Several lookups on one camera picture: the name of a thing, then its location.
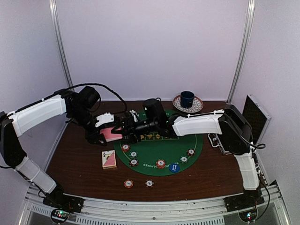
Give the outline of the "orange chips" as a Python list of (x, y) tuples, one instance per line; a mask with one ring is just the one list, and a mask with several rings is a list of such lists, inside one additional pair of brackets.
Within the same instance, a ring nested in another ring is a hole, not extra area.
[(157, 168), (159, 169), (162, 169), (165, 167), (165, 161), (163, 159), (159, 159), (157, 162), (156, 162), (156, 166)]
[(121, 146), (121, 149), (123, 152), (128, 152), (130, 150), (130, 145), (129, 144), (123, 144)]

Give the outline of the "green chips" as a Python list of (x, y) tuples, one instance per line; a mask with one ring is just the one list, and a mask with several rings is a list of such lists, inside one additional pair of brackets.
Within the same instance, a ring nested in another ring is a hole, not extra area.
[(187, 163), (188, 162), (188, 158), (186, 156), (181, 156), (180, 157), (180, 162), (181, 163)]
[(138, 156), (138, 153), (136, 151), (132, 151), (132, 152), (130, 152), (129, 155), (130, 155), (131, 158), (135, 158), (135, 157)]

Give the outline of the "dark chips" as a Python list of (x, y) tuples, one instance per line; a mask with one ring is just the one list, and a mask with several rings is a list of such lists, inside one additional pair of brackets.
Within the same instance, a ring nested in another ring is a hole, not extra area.
[(137, 159), (131, 159), (131, 160), (129, 161), (129, 165), (130, 165), (131, 167), (138, 166), (138, 164), (139, 164), (139, 161), (138, 161)]
[(187, 150), (187, 155), (188, 155), (189, 157), (194, 156), (194, 155), (195, 155), (195, 150), (194, 150), (194, 149), (188, 149), (188, 150)]

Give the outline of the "orange poker chip stack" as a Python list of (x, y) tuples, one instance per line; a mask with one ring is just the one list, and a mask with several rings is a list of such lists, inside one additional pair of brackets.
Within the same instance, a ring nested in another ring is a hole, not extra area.
[(124, 187), (125, 187), (125, 188), (132, 188), (133, 185), (134, 185), (134, 183), (133, 183), (133, 181), (130, 180), (130, 179), (127, 179), (127, 180), (124, 181)]

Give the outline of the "dark red poker chip stack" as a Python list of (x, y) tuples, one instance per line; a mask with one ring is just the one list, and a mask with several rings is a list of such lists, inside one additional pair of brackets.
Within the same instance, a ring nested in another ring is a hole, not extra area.
[(145, 181), (144, 184), (145, 184), (145, 186), (146, 186), (147, 188), (152, 188), (152, 187), (154, 186), (154, 181), (151, 180), (151, 179), (148, 179), (148, 180)]

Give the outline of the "blue small blind button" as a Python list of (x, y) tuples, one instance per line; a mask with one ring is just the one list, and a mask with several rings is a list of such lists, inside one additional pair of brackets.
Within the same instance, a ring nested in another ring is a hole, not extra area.
[(176, 164), (176, 163), (170, 164), (169, 165), (169, 171), (171, 173), (178, 173), (180, 171), (180, 165)]

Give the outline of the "red backed card deck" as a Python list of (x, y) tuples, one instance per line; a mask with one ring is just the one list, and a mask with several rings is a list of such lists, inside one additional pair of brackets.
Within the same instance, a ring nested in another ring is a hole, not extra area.
[(113, 142), (122, 139), (122, 134), (113, 134), (112, 127), (101, 129), (100, 133), (104, 135), (107, 142)]

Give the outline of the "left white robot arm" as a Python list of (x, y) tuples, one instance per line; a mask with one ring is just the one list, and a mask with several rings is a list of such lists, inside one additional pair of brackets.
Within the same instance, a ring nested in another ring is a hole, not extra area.
[(0, 113), (0, 153), (4, 162), (44, 191), (57, 208), (65, 207), (68, 202), (62, 187), (27, 156), (18, 138), (38, 124), (66, 114), (86, 130), (89, 143), (103, 144), (100, 126), (114, 118), (110, 113), (91, 115), (89, 109), (99, 98), (99, 93), (90, 86), (79, 93), (62, 89), (10, 114)]

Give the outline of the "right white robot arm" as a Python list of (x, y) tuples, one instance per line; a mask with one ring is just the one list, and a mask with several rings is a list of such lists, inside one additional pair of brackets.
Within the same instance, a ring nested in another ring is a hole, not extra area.
[(140, 141), (140, 136), (158, 132), (165, 137), (178, 137), (196, 134), (217, 134), (222, 147), (232, 153), (237, 160), (246, 193), (240, 203), (250, 207), (258, 200), (259, 177), (253, 153), (259, 148), (253, 144), (252, 127), (233, 105), (225, 109), (198, 115), (168, 116), (157, 98), (143, 102), (146, 118), (140, 120), (135, 112), (128, 112), (117, 126), (116, 131), (132, 143)]

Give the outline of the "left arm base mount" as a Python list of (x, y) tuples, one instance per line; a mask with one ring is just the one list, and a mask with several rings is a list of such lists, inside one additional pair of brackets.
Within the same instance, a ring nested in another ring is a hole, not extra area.
[(54, 208), (59, 208), (70, 213), (80, 213), (83, 208), (84, 199), (70, 195), (63, 195), (62, 200), (55, 201), (45, 197), (43, 199), (43, 204)]

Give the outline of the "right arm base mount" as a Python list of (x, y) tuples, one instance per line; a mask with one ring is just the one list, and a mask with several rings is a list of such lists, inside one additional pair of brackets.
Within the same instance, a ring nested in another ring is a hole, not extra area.
[(262, 196), (235, 195), (224, 199), (227, 212), (252, 208), (265, 202)]

